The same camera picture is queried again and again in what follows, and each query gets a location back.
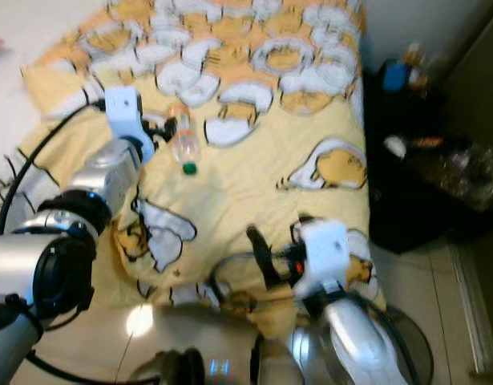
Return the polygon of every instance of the bed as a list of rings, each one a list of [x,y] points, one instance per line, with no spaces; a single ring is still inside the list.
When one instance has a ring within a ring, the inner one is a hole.
[[[185,176],[159,142],[100,238],[95,303],[219,306],[205,282],[217,262],[251,250],[247,226],[279,250],[305,216],[346,224],[348,288],[384,306],[367,236],[363,27],[359,0],[109,1],[22,69],[43,119],[2,160],[0,205],[56,121],[102,98],[106,87],[131,85],[153,128],[170,106],[188,106],[201,158],[198,173]],[[6,231],[58,194],[110,138],[104,114],[77,115],[27,173]],[[252,258],[227,264],[218,281],[247,303],[288,295],[287,288],[266,292]],[[266,335],[282,336],[299,310],[277,303],[244,311]]]

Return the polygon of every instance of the plastic bottle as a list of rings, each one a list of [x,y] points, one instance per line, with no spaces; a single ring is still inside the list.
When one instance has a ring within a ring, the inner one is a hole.
[[[176,120],[176,133],[169,141],[172,154],[182,165],[185,175],[195,175],[198,172],[196,162],[200,158],[200,145],[189,110],[183,104],[177,104],[169,108],[168,116]]]

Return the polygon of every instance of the blue object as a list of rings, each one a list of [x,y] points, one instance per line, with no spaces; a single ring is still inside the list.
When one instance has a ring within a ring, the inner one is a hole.
[[[388,64],[383,78],[383,90],[387,92],[401,91],[406,83],[407,71],[404,63]]]

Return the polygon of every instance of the green bottle cap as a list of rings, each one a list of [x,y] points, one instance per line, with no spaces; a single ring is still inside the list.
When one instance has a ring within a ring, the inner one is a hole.
[[[182,166],[182,170],[184,170],[185,175],[195,175],[198,172],[198,168],[196,167],[196,164],[192,162],[185,163]]]

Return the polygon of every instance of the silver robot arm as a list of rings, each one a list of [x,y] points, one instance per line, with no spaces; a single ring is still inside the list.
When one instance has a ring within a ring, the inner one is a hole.
[[[139,103],[133,88],[106,91],[108,122],[113,136],[122,139],[87,159],[32,219],[0,236],[0,383],[12,379],[55,317],[89,307],[99,235],[137,184],[141,162],[153,154]]]

